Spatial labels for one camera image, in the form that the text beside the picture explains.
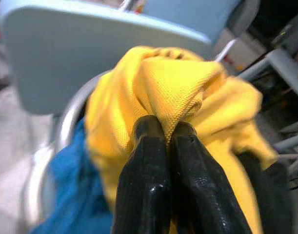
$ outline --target yellow cloth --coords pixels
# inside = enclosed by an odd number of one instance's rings
[[[254,234],[262,227],[255,193],[231,149],[254,151],[264,168],[276,160],[253,118],[261,94],[227,77],[223,66],[179,48],[135,47],[98,82],[86,110],[87,146],[113,209],[119,174],[133,145],[132,129],[144,115],[160,120],[167,144],[183,120],[223,167]]]

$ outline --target blue cloth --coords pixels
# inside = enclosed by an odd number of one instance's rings
[[[109,234],[113,217],[98,171],[86,153],[83,120],[72,143],[55,156],[49,170],[57,187],[55,210],[31,234]]]

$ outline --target chair backrest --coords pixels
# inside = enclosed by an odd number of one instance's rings
[[[202,32],[213,44],[227,26],[238,37],[255,18],[259,0],[147,0],[143,13]]]
[[[80,1],[1,0],[0,30],[22,106],[40,115],[62,113],[134,46],[183,47],[207,59],[212,49],[193,30]]]

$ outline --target wire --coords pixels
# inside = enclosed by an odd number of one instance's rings
[[[220,62],[223,60],[224,57],[229,53],[232,46],[237,42],[238,38],[234,38],[231,41],[229,41],[226,46],[222,49],[222,51],[216,56],[215,61]]]
[[[290,191],[295,190],[295,189],[298,189],[298,186],[295,186],[293,188],[290,188]]]
[[[294,180],[296,180],[296,179],[298,179],[298,177],[296,177],[296,178],[293,178],[293,179],[290,179],[290,182],[291,182],[291,181],[294,181]]]

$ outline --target fabric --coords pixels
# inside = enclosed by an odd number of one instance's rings
[[[56,183],[55,210],[31,234],[109,234],[112,214],[103,196],[100,176],[85,150],[83,120],[73,142],[49,165]]]
[[[262,227],[250,180],[232,153],[250,150],[263,169],[276,153],[260,136],[254,116],[261,94],[250,84],[228,77],[223,66],[179,48],[135,47],[104,75],[86,109],[87,147],[99,168],[105,197],[114,208],[119,174],[133,144],[132,128],[155,115],[166,144],[179,121],[191,123],[198,138],[223,167],[254,234]]]

